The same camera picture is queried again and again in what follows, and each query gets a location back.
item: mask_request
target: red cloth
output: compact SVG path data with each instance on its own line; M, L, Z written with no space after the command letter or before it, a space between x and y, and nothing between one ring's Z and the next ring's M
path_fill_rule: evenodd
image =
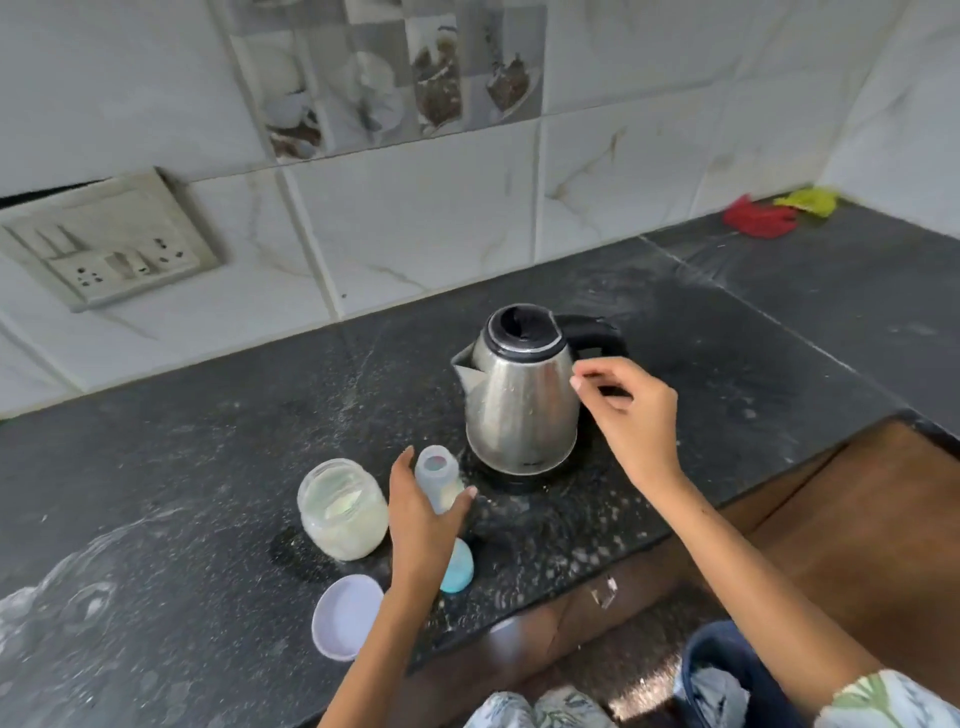
M772 239L786 235L797 227L797 210L793 207L757 205L744 195L727 208L723 221L745 235Z

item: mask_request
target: yellow cloth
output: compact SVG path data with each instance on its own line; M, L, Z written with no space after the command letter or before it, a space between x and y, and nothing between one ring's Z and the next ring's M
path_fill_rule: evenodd
M837 193L828 187L807 187L778 197L774 205L794 207L817 217L829 217L837 209Z

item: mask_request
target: kettle spout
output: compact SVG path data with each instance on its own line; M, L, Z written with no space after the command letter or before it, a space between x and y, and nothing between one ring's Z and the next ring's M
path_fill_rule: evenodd
M486 373L473 367L472 344L450 359L450 364L453 366L453 371L456 372L460 378L460 383L464 388L465 395L468 395L474 387L487 378Z

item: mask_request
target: kettle lid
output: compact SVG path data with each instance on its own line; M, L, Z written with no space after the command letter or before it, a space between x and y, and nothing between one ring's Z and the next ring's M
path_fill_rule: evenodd
M553 314L532 303L513 303L495 311L483 338L501 358L526 364L545 361L566 346Z

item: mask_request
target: purple lid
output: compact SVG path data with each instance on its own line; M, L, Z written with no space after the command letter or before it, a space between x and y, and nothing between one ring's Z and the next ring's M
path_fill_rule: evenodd
M313 613L313 644L325 657L349 662L370 634L381 601L383 590L365 574L333 582Z

